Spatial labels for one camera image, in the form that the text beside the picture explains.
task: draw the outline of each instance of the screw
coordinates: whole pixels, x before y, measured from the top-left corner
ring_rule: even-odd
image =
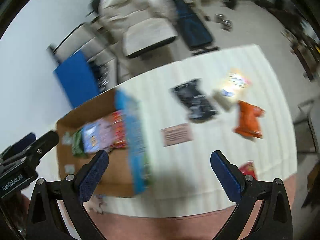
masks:
[[[73,174],[69,174],[68,176],[66,176],[67,181],[72,181],[74,178],[75,176]]]
[[[247,181],[253,181],[253,177],[251,175],[244,176]]]
[[[282,180],[281,180],[281,179],[276,178],[276,184],[281,185],[281,184],[282,184]]]
[[[40,178],[40,179],[37,180],[37,184],[38,185],[41,185],[42,183],[44,183],[44,179]]]

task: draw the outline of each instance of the pink carpet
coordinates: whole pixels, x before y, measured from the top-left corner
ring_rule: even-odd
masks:
[[[296,175],[284,182],[292,207]],[[258,214],[261,203],[257,202],[240,239],[247,236]],[[97,214],[90,217],[108,240],[211,240],[227,221],[234,207],[201,215],[179,218],[138,218],[116,214]]]

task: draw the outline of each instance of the white armchair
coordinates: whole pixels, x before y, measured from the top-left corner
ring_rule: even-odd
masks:
[[[121,43],[124,56],[135,58],[165,46],[178,36],[166,0],[101,0],[100,22]]]

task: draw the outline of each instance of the black snack bag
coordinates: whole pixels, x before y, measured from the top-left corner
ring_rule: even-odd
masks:
[[[195,121],[205,121],[212,115],[218,113],[205,95],[197,89],[199,79],[193,79],[187,83],[180,84],[172,88],[172,92],[177,95],[181,103],[190,110],[189,118]]]

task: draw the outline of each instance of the chair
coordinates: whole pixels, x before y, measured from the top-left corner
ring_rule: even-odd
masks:
[[[101,0],[100,21],[121,42],[125,57],[135,58],[168,45],[178,36],[165,0]]]
[[[99,37],[98,33],[95,33],[87,23],[83,23],[53,50],[53,55],[62,63],[81,50],[90,66],[99,66],[99,69],[94,68],[94,71],[101,73],[94,74],[100,75],[99,88],[100,92],[104,92],[117,85],[117,59],[106,44],[107,42]]]

